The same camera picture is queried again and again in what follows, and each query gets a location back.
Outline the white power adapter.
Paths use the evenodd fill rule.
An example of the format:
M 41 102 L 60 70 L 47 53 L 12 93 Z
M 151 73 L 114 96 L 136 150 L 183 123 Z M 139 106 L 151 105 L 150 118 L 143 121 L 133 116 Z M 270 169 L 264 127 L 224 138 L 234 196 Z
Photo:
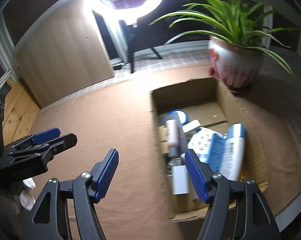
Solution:
M 171 167 L 171 181 L 174 195 L 189 193 L 189 175 L 185 165 Z

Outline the white sunscreen bottle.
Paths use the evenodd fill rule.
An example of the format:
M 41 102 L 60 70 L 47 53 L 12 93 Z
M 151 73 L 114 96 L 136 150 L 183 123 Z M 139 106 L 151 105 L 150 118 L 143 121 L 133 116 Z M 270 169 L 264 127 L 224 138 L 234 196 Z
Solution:
M 219 173 L 229 180 L 238 181 L 243 164 L 246 130 L 243 124 L 233 124 L 228 129 Z

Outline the patterned tissue pack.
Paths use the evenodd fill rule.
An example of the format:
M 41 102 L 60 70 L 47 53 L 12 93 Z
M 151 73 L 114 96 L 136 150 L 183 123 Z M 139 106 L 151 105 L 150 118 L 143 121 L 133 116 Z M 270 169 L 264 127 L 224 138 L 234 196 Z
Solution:
M 215 132 L 211 129 L 200 127 L 187 144 L 187 148 L 194 150 L 199 160 L 203 163 L 206 163 L 208 160 L 208 151 L 210 148 L 211 138 L 214 133 L 219 134 L 221 137 L 223 136 L 221 133 Z

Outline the blue patterned card box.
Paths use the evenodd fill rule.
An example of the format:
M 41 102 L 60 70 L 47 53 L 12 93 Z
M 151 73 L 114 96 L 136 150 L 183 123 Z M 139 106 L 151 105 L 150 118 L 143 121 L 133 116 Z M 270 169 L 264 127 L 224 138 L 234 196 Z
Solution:
M 210 148 L 208 151 L 208 160 L 206 163 L 209 165 L 213 172 L 219 172 L 221 162 L 223 159 L 225 148 L 225 139 L 219 134 L 214 133 L 211 138 Z

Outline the white cylinder cap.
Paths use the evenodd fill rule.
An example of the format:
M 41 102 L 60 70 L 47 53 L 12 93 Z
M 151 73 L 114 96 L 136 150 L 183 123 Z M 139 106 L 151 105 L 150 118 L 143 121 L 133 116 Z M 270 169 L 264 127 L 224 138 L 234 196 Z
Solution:
M 182 126 L 182 129 L 184 133 L 189 133 L 191 131 L 198 129 L 199 127 L 201 127 L 200 122 L 198 120 L 193 120 L 188 122 L 187 124 L 184 124 Z

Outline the small pink bottle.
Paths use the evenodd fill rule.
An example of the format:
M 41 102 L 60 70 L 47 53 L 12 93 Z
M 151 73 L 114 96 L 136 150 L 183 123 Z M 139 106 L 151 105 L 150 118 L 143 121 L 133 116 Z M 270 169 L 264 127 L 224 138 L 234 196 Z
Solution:
M 165 122 L 167 132 L 167 143 L 169 147 L 179 146 L 179 128 L 177 120 L 171 119 Z

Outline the blue round tape measure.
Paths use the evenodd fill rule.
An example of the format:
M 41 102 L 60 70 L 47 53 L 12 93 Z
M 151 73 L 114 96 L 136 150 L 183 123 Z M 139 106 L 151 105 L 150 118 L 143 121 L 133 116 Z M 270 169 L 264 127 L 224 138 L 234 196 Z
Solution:
M 190 121 L 189 115 L 181 109 L 174 109 L 172 111 L 169 111 L 168 114 L 177 114 L 182 126 L 188 124 Z

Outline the pine wood headboard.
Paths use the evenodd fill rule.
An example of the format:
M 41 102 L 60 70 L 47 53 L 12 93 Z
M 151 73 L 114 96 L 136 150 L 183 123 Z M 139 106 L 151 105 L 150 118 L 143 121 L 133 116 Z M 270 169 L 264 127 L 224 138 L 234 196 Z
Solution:
M 5 117 L 2 124 L 5 146 L 29 135 L 40 111 L 40 107 L 21 83 L 14 82 L 9 77 L 6 84 L 10 90 L 5 98 Z

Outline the white fluffy cloth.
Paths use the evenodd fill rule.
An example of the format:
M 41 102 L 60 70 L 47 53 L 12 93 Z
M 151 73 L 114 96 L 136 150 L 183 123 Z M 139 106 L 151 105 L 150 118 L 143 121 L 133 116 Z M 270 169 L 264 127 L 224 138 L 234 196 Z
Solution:
M 33 190 L 36 188 L 36 184 L 33 178 L 28 178 L 22 181 L 22 186 L 23 188 L 19 196 L 20 203 L 25 210 L 31 211 L 35 205 Z

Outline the large plywood board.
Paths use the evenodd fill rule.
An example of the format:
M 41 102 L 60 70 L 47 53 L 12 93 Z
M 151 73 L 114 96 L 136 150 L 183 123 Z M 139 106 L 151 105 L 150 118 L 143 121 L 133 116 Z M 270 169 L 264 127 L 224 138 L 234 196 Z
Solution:
M 114 77 L 95 16 L 83 0 L 72 0 L 54 12 L 14 58 L 41 108 Z

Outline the cardboard box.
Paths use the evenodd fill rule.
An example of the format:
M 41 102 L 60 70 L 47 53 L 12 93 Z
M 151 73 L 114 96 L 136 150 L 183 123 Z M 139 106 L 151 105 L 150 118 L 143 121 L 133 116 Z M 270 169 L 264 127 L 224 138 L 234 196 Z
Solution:
M 169 146 L 166 141 L 165 122 L 178 119 L 176 110 L 186 112 L 190 121 L 200 123 L 200 131 L 186 135 L 179 128 L 179 152 L 193 149 L 198 157 L 206 160 L 209 156 L 211 135 L 227 133 L 230 126 L 243 124 L 246 130 L 245 150 L 239 179 L 253 178 L 262 192 L 268 187 L 268 167 L 261 140 L 253 129 L 248 116 L 240 107 L 225 84 L 213 77 L 193 79 L 151 91 L 151 103 L 155 136 L 160 151 L 160 167 L 164 173 L 165 192 L 173 222 L 188 222 L 204 218 L 208 206 L 197 199 L 191 182 L 187 194 L 173 193 L 173 177 L 169 168 Z

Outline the white red flower pot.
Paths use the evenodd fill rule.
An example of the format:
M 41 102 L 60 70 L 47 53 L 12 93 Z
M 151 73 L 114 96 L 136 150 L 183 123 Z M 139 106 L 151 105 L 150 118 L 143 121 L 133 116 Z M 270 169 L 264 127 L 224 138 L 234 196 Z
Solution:
M 263 52 L 230 44 L 210 37 L 209 57 L 215 77 L 228 88 L 242 88 L 250 84 L 263 65 Z

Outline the spider plant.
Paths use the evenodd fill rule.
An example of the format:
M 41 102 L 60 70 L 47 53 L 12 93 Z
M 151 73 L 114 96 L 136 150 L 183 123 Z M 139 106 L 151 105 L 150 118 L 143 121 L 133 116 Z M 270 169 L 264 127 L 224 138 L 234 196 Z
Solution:
M 185 0 L 183 10 L 169 12 L 150 22 L 151 25 L 168 17 L 176 19 L 169 25 L 172 28 L 179 22 L 196 21 L 212 27 L 212 30 L 191 30 L 184 31 L 169 39 L 166 44 L 185 35 L 207 35 L 215 37 L 227 44 L 246 48 L 253 51 L 260 51 L 274 59 L 287 73 L 294 76 L 293 70 L 280 55 L 262 45 L 264 37 L 274 40 L 281 46 L 285 45 L 275 36 L 275 33 L 282 31 L 298 31 L 298 28 L 270 28 L 263 25 L 265 17 L 273 14 L 274 9 L 254 16 L 255 11 L 266 6 L 267 2 L 258 2 L 249 7 L 241 0 Z

